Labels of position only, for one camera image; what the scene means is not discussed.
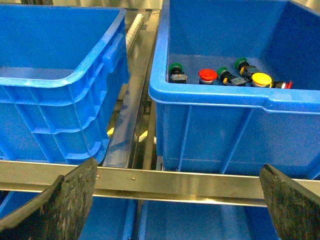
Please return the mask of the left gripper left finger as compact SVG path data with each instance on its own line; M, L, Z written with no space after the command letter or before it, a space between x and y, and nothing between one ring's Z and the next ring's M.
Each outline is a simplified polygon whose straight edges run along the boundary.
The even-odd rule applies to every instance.
M93 204L98 163L91 158L0 220L2 240L77 240Z

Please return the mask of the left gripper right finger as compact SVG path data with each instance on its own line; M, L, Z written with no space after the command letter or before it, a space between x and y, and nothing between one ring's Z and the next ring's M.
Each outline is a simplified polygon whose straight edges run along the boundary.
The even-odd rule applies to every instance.
M320 197L270 164L259 172L264 200L282 240L320 238Z

